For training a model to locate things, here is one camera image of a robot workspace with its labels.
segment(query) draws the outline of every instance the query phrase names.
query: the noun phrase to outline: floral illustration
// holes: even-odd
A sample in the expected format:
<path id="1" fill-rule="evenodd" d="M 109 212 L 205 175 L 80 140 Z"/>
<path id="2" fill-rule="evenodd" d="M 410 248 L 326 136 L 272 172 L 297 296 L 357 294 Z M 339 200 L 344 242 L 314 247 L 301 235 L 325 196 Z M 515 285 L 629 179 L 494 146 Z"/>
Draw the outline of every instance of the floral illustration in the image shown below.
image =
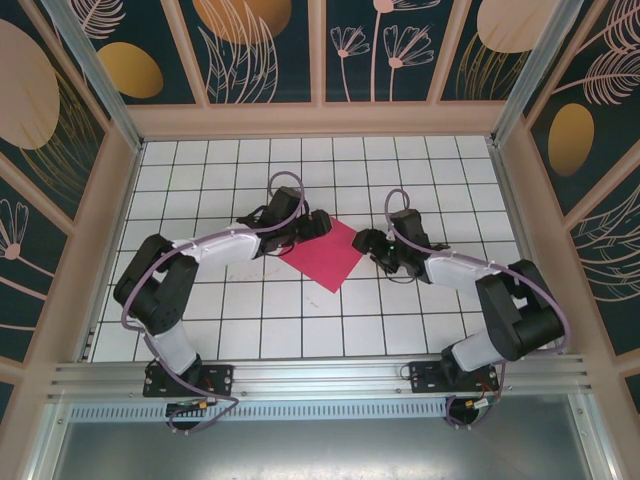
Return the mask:
<path id="1" fill-rule="evenodd" d="M 53 277 L 53 273 L 31 263 L 22 256 L 22 242 L 27 230 L 28 220 L 29 208 L 26 205 L 17 202 L 15 208 L 12 209 L 7 199 L 3 198 L 0 200 L 0 261 L 19 261 L 44 275 Z M 42 293 L 36 292 L 4 277 L 0 277 L 0 283 L 40 300 L 46 300 L 47 298 L 47 296 Z M 10 330 L 35 329 L 35 327 L 18 327 L 4 324 L 0 324 L 0 328 Z"/>
<path id="2" fill-rule="evenodd" d="M 340 66 L 342 68 L 342 83 L 344 85 L 344 93 L 347 96 L 347 102 L 351 102 L 349 96 L 349 87 L 347 86 L 347 76 L 344 71 L 344 59 L 347 57 L 355 57 L 370 51 L 369 44 L 364 43 L 366 40 L 362 27 L 345 28 L 344 33 L 340 27 L 331 29 L 331 41 L 336 47 L 338 56 L 340 57 Z"/>
<path id="3" fill-rule="evenodd" d="M 394 11 L 422 10 L 435 7 L 440 4 L 440 0 L 431 1 L 408 1 L 408 0 L 373 0 L 373 6 L 378 12 L 376 24 L 373 31 L 373 53 L 371 55 L 371 101 L 376 101 L 376 54 L 378 51 L 378 32 L 380 31 L 380 19 L 382 14 Z"/>
<path id="4" fill-rule="evenodd" d="M 391 67 L 390 102 L 393 101 L 393 79 L 398 68 L 413 67 L 433 61 L 433 50 L 428 50 L 431 45 L 428 30 L 428 27 L 422 29 L 407 27 L 398 37 L 397 25 L 384 29 L 384 48 Z"/>

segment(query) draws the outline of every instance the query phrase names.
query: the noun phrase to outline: robotic arm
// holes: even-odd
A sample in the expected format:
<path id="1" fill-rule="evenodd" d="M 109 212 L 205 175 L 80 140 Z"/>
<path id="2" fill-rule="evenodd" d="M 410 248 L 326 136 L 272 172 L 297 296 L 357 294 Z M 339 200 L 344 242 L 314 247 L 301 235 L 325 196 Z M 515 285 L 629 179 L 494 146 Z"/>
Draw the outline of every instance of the robotic arm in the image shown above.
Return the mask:
<path id="1" fill-rule="evenodd" d="M 395 229 L 422 247 L 443 251 L 449 247 L 431 245 L 422 229 L 417 210 L 406 209 L 391 215 Z M 555 312 L 539 294 L 499 270 L 483 267 L 455 256 L 435 256 L 420 252 L 380 230 L 359 232 L 353 246 L 386 273 L 403 266 L 408 274 L 425 283 L 454 288 L 480 300 L 487 329 L 442 351 L 441 373 L 450 385 L 479 368 L 500 361 L 515 361 L 564 335 Z M 509 269 L 548 292 L 536 266 L 520 260 Z M 518 308 L 514 299 L 526 300 Z"/>
<path id="2" fill-rule="evenodd" d="M 246 230 L 279 224 L 296 211 L 300 193 L 281 187 L 268 206 L 256 209 L 227 230 Z M 305 212 L 295 221 L 270 233 L 236 233 L 196 245 L 190 240 L 170 241 L 161 235 L 147 238 L 125 270 L 114 289 L 114 297 L 124 305 L 143 274 L 165 253 L 175 247 L 193 246 L 164 263 L 135 297 L 129 315 L 142 324 L 149 339 L 169 368 L 191 385 L 201 379 L 202 362 L 187 339 L 182 315 L 187 306 L 196 273 L 199 269 L 215 270 L 235 262 L 252 260 L 283 247 L 293 247 L 321 237 L 331 230 L 331 219 L 323 210 Z"/>

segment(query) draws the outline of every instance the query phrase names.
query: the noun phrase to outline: black mounting bracket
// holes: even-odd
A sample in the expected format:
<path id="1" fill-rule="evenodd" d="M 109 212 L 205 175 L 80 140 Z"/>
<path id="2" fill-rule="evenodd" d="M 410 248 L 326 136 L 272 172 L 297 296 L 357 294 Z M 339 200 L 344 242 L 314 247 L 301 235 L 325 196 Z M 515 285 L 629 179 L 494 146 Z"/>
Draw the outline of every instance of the black mounting bracket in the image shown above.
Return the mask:
<path id="1" fill-rule="evenodd" d="M 146 398 L 197 397 L 198 394 L 176 383 L 157 364 L 145 369 L 142 396 Z M 233 386 L 233 365 L 203 365 L 195 387 L 217 395 L 231 395 Z"/>
<path id="2" fill-rule="evenodd" d="M 413 393 L 480 393 L 483 384 L 493 391 L 499 388 L 496 369 L 489 365 L 460 377 L 453 385 L 445 379 L 439 361 L 411 362 L 403 370 L 401 374 L 411 382 Z"/>

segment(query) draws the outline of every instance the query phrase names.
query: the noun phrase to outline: pink cloth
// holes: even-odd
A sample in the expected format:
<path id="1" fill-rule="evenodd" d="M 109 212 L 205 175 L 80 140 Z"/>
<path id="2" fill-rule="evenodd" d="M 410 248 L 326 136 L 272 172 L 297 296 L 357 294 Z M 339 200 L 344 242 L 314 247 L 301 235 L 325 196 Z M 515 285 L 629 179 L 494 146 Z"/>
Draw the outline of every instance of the pink cloth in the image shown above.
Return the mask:
<path id="1" fill-rule="evenodd" d="M 362 258 L 351 246 L 356 231 L 331 218 L 333 228 L 323 237 L 296 245 L 282 261 L 335 293 Z"/>

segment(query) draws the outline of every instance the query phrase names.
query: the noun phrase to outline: purple cable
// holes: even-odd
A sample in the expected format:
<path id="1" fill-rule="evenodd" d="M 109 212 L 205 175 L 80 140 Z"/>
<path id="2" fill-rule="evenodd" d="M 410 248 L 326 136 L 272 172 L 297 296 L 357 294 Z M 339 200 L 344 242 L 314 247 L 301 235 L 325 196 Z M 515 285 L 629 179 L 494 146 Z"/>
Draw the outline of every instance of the purple cable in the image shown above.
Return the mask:
<path id="1" fill-rule="evenodd" d="M 399 238 L 403 243 L 406 243 L 407 245 L 409 245 L 411 248 L 415 248 L 416 250 L 420 251 L 420 252 L 424 252 L 424 253 L 428 253 L 431 256 L 434 257 L 443 257 L 443 258 L 459 258 L 461 260 L 466 260 L 468 262 L 471 263 L 475 263 L 476 265 L 480 265 L 482 267 L 487 267 L 487 268 L 493 268 L 494 270 L 499 270 L 503 273 L 506 273 L 507 275 L 512 276 L 513 278 L 515 278 L 516 280 L 520 281 L 521 283 L 524 283 L 525 285 L 527 285 L 529 288 L 531 288 L 534 292 L 536 292 L 538 295 L 540 295 L 542 298 L 544 298 L 547 303 L 549 303 L 549 305 L 551 306 L 551 308 L 553 309 L 553 311 L 555 312 L 555 314 L 557 315 L 558 319 L 560 320 L 560 323 L 562 323 L 562 328 L 564 329 L 564 338 L 562 339 L 562 341 L 560 342 L 559 345 L 552 347 L 552 348 L 548 348 L 546 350 L 536 350 L 534 352 L 532 352 L 532 355 L 549 355 L 552 353 L 559 353 L 564 351 L 567 348 L 567 345 L 569 344 L 569 339 L 571 337 L 571 326 L 569 325 L 569 320 L 567 319 L 567 316 L 564 314 L 564 312 L 562 311 L 562 308 L 560 308 L 560 305 L 558 305 L 558 303 L 555 301 L 555 299 L 548 294 L 542 287 L 540 287 L 539 285 L 536 285 L 534 282 L 532 282 L 531 280 L 529 280 L 527 277 L 520 275 L 518 272 L 514 272 L 513 270 L 509 270 L 509 268 L 499 265 L 497 263 L 493 263 L 493 262 L 487 262 L 486 260 L 480 260 L 479 258 L 475 258 L 475 257 L 470 257 L 468 255 L 463 255 L 461 253 L 457 253 L 457 252 L 451 252 L 449 254 L 443 253 L 442 251 L 438 251 L 438 250 L 432 250 L 430 248 L 425 248 L 422 247 L 416 243 L 413 243 L 411 240 L 403 237 L 400 233 L 398 233 L 398 231 L 395 229 L 395 227 L 393 226 L 393 223 L 391 223 L 391 214 L 389 213 L 389 202 L 391 200 L 391 197 L 393 196 L 394 193 L 400 193 L 402 194 L 404 201 L 405 201 L 405 208 L 409 208 L 409 205 L 411 203 L 411 199 L 409 198 L 409 195 L 407 194 L 407 192 L 405 192 L 404 190 L 402 190 L 401 188 L 396 188 L 394 190 L 391 190 L 389 192 L 389 195 L 387 195 L 387 198 L 384 201 L 384 216 L 387 220 L 387 225 L 389 230 L 391 230 L 393 232 L 393 234 Z"/>
<path id="2" fill-rule="evenodd" d="M 140 290 L 142 289 L 142 287 L 145 284 L 145 282 L 147 280 L 149 280 L 149 278 L 151 278 L 153 273 L 158 269 L 158 267 L 160 267 L 160 265 L 165 263 L 171 257 L 177 255 L 178 253 L 183 252 L 184 250 L 188 250 L 188 249 L 190 249 L 190 248 L 192 248 L 194 246 L 200 245 L 200 244 L 202 244 L 204 242 L 208 242 L 208 241 L 214 240 L 216 238 L 222 238 L 222 237 L 226 237 L 226 236 L 233 236 L 236 233 L 254 233 L 255 234 L 255 233 L 273 232 L 273 231 L 278 230 L 278 229 L 284 227 L 285 225 L 291 223 L 293 220 L 295 220 L 296 217 L 298 216 L 298 214 L 304 208 L 304 185 L 302 184 L 302 180 L 300 179 L 300 177 L 298 177 L 295 173 L 288 172 L 288 171 L 278 172 L 278 173 L 276 173 L 274 176 L 272 176 L 269 179 L 269 183 L 267 184 L 267 190 L 269 192 L 269 195 L 272 195 L 273 181 L 276 178 L 278 178 L 279 176 L 282 176 L 282 175 L 287 175 L 287 176 L 292 177 L 296 182 L 298 182 L 298 186 L 300 187 L 300 201 L 298 202 L 298 207 L 296 208 L 296 210 L 291 215 L 289 215 L 289 217 L 287 219 L 283 220 L 282 222 L 278 223 L 277 225 L 273 225 L 272 227 L 255 228 L 255 229 L 253 229 L 253 228 L 241 228 L 241 229 L 238 229 L 238 230 L 224 230 L 222 232 L 212 233 L 212 234 L 209 234 L 209 235 L 205 235 L 204 237 L 192 240 L 192 241 L 190 241 L 188 243 L 185 243 L 184 245 L 180 245 L 179 247 L 176 247 L 173 250 L 170 250 L 166 254 L 162 255 L 162 257 L 160 257 L 153 265 L 151 265 L 151 267 L 149 267 L 149 269 L 142 275 L 142 277 L 140 277 L 140 280 L 138 280 L 138 283 L 136 283 L 136 285 L 133 287 L 133 290 L 131 291 L 131 294 L 127 298 L 127 301 L 125 302 L 125 304 L 124 304 L 124 306 L 122 308 L 122 316 L 120 317 L 120 323 L 122 324 L 122 326 L 127 330 L 131 330 L 131 331 L 134 331 L 134 332 L 141 333 L 144 336 L 144 341 L 147 344 L 147 348 L 149 348 L 149 351 L 151 352 L 153 357 L 157 360 L 157 362 L 160 364 L 160 366 L 169 374 L 169 376 L 176 383 L 182 385 L 183 387 L 187 388 L 188 390 L 191 390 L 192 392 L 197 393 L 198 395 L 201 395 L 201 396 L 203 396 L 205 398 L 214 398 L 216 400 L 226 400 L 226 401 L 231 402 L 231 405 L 226 407 L 224 410 L 222 410 L 219 414 L 217 414 L 211 420 L 208 420 L 206 422 L 200 423 L 200 424 L 198 424 L 197 426 L 195 426 L 194 428 L 192 428 L 190 430 L 185 430 L 184 431 L 185 435 L 188 435 L 189 433 L 197 433 L 197 432 L 202 431 L 205 428 L 213 425 L 216 421 L 218 421 L 218 419 L 220 419 L 221 417 L 223 417 L 224 415 L 229 413 L 231 410 L 233 410 L 238 405 L 239 400 L 237 398 L 234 398 L 234 397 L 231 397 L 231 396 L 219 395 L 219 394 L 216 394 L 216 393 L 207 392 L 207 391 L 202 390 L 200 388 L 194 387 L 193 385 L 191 385 L 191 384 L 185 382 L 183 379 L 181 379 L 180 376 L 177 373 L 175 373 L 173 370 L 171 370 L 169 368 L 169 366 L 167 365 L 167 363 L 160 357 L 159 352 L 157 351 L 155 346 L 149 340 L 149 338 L 147 336 L 146 329 L 143 328 L 143 327 L 138 327 L 138 326 L 135 326 L 135 325 L 131 325 L 131 324 L 129 324 L 129 322 L 127 322 L 127 313 L 129 312 L 129 309 L 131 308 L 131 304 L 133 303 L 133 300 L 136 298 L 138 293 L 140 293 Z M 181 413 L 182 411 L 186 411 L 186 410 L 188 410 L 188 409 L 176 411 L 171 417 L 169 417 L 169 426 L 173 429 L 174 433 L 176 433 L 178 430 L 173 425 L 173 419 L 175 418 L 175 416 L 177 414 Z"/>

